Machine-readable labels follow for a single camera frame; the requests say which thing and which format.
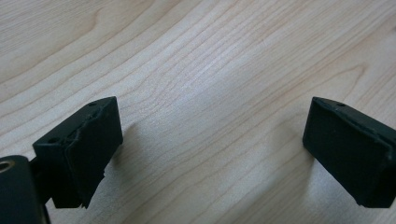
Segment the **wood grain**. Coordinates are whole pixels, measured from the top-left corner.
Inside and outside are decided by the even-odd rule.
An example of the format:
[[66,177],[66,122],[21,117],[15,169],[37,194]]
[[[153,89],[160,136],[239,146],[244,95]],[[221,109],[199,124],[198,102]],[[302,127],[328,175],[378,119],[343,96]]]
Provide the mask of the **wood grain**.
[[119,98],[124,144],[53,223],[395,223],[303,148],[312,96],[396,128],[396,2],[0,2],[0,156]]

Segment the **wooden surface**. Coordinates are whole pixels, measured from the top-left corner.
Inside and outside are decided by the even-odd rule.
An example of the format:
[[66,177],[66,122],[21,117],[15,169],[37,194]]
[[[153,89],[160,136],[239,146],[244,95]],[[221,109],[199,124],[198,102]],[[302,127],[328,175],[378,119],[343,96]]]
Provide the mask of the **wooden surface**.
[[396,128],[396,1],[0,2],[0,156],[89,101],[124,144],[53,223],[396,223],[303,148],[312,96]]

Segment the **black object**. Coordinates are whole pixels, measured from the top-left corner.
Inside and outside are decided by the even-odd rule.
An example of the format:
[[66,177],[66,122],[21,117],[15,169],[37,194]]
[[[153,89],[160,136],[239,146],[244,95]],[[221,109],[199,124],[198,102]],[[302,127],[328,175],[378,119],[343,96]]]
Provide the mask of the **black object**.
[[49,223],[44,204],[50,198],[57,208],[88,207],[120,144],[117,98],[108,97],[83,106],[33,143],[32,161],[2,158],[0,223]]
[[392,205],[396,196],[395,130],[348,105],[314,97],[303,142],[359,205]]

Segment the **light wood tabletop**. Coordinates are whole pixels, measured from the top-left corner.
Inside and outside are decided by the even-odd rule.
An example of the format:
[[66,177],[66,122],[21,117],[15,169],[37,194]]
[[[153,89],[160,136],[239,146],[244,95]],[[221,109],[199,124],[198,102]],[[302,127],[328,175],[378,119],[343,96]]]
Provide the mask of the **light wood tabletop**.
[[0,157],[117,96],[88,209],[52,223],[396,223],[307,152],[313,96],[396,128],[396,1],[0,2]]

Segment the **wooden table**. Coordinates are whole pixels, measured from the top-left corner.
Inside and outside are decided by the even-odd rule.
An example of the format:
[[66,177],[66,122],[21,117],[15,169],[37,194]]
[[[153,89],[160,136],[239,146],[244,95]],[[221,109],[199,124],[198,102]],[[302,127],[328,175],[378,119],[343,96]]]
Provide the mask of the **wooden table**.
[[53,223],[395,223],[303,148],[312,96],[396,128],[396,1],[0,2],[0,156],[89,101],[124,144]]

